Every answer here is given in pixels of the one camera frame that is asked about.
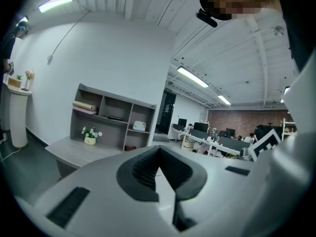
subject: ceiling light fixture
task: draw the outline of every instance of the ceiling light fixture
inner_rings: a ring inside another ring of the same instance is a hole
[[[178,68],[178,72],[180,72],[181,74],[185,75],[186,77],[190,78],[191,80],[197,82],[199,85],[201,85],[204,88],[209,87],[209,84],[207,84],[206,82],[202,81],[200,78],[198,78],[197,76],[193,75],[190,71],[188,71],[187,69],[185,69],[183,66],[180,66]]]
[[[52,9],[53,7],[59,6],[63,3],[72,2],[72,1],[73,0],[49,0],[48,2],[39,6],[39,10],[41,11],[41,13],[43,13],[49,9]]]
[[[284,94],[285,95],[290,90],[290,86],[285,87]]]
[[[29,21],[28,16],[25,16],[25,17],[21,18],[21,20],[18,23],[20,23],[21,21],[28,22]]]
[[[223,100],[223,102],[227,105],[231,105],[230,102],[227,101],[227,99],[223,96],[218,96],[221,100]]]

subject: gray desk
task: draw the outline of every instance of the gray desk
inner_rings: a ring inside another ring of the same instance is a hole
[[[71,140],[69,136],[45,149],[56,157],[61,177],[65,177],[93,161],[122,154],[118,148],[111,148],[98,143],[87,145],[82,139]]]
[[[224,151],[224,152],[229,153],[229,154],[232,154],[232,155],[238,155],[238,156],[240,155],[240,152],[239,152],[239,151],[236,151],[236,150],[234,150],[234,149],[230,149],[230,148],[227,148],[227,147],[218,145],[217,143],[212,142],[211,140],[207,140],[207,141],[206,141],[206,140],[203,140],[203,139],[194,137],[194,136],[188,134],[187,132],[179,131],[179,130],[174,129],[174,128],[172,128],[172,131],[173,131],[173,132],[177,132],[177,133],[179,133],[179,134],[183,134],[183,135],[184,135],[183,142],[185,141],[186,137],[189,137],[190,139],[195,140],[195,141],[197,141],[197,142],[203,142],[203,143],[205,143],[205,144],[207,144],[207,145],[210,145],[210,148],[209,148],[210,150],[208,151],[208,154],[207,154],[208,156],[209,156],[210,153],[211,153],[212,147],[216,147],[216,152],[215,152],[214,155],[213,155],[214,157],[216,156],[218,150]]]

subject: brick wall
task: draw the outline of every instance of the brick wall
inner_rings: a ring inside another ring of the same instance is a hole
[[[210,110],[208,121],[210,127],[219,130],[226,128],[235,129],[235,136],[248,136],[253,132],[257,125],[280,126],[281,120],[293,121],[290,114],[284,110],[275,111],[215,111]]]

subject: cable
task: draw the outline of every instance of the cable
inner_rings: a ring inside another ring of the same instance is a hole
[[[66,32],[66,34],[62,37],[62,39],[59,41],[59,43],[57,44],[56,48],[54,49],[53,53],[50,54],[48,57],[47,57],[47,60],[48,60],[48,64],[50,63],[51,59],[53,58],[53,55],[55,53],[55,51],[57,50],[57,48],[59,47],[60,43],[64,40],[64,38],[67,36],[67,34],[72,30],[73,27],[76,26],[77,23],[79,23],[79,21],[84,18],[86,15],[88,15],[89,13],[91,12],[91,10],[87,11],[87,13],[85,15],[83,15],[76,23],[74,23],[73,26],[71,26],[71,28]]]
[[[13,153],[10,153],[8,156],[4,157],[2,161],[0,161],[0,163],[2,163],[5,159],[7,159],[10,155],[15,154],[17,152],[19,152],[21,150],[21,148],[18,151],[15,151]]]

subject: black slot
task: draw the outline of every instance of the black slot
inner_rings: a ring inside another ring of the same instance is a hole
[[[135,200],[158,202],[155,176],[159,167],[177,201],[195,198],[207,180],[202,166],[168,148],[156,146],[125,161],[117,171],[118,184]]]
[[[85,188],[74,188],[64,198],[64,200],[62,200],[60,204],[48,214],[47,218],[56,225],[64,228],[78,210],[89,192],[90,191]]]
[[[243,175],[243,176],[247,176],[250,173],[250,170],[248,169],[243,169],[243,168],[236,168],[236,167],[231,167],[228,166],[227,168],[225,168],[226,170],[239,174],[239,175]]]

